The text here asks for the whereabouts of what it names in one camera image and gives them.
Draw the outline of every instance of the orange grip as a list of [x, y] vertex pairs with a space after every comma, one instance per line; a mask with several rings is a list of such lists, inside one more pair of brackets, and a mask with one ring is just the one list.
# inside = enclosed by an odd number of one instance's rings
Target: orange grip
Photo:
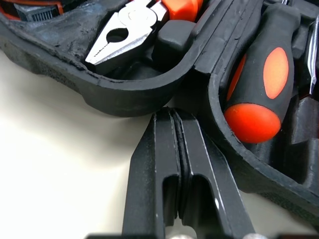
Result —
[[273, 138], [281, 128], [281, 121], [270, 109], [242, 103], [229, 107], [224, 114], [227, 123], [242, 142], [260, 143]]
[[288, 72], [289, 63], [285, 50], [277, 47], [269, 54], [264, 66], [265, 91], [270, 99], [275, 99], [284, 89]]
[[162, 0], [169, 11], [170, 20], [195, 21], [203, 0]]

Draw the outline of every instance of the table surface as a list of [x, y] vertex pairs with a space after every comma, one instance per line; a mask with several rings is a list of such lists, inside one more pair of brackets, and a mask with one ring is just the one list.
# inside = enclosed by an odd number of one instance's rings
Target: table surface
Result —
[[[4, 239], [121, 232], [130, 158], [150, 115], [118, 118], [0, 51], [0, 222]], [[256, 232], [314, 234], [296, 216], [242, 193]], [[180, 222], [172, 235], [185, 232]]]

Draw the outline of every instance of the pliers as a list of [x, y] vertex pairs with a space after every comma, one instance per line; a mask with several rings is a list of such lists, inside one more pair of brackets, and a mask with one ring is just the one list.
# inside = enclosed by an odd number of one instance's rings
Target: pliers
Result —
[[203, 0], [133, 0], [105, 25], [86, 62], [105, 75], [152, 44], [168, 20], [195, 21]]

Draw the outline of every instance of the orange and black handle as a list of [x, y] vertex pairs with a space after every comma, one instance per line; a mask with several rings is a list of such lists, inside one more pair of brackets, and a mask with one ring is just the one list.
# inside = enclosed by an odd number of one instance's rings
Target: orange and black handle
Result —
[[242, 142], [260, 143], [281, 128], [294, 85], [292, 36], [300, 26], [296, 8], [275, 3], [231, 81], [224, 116]]

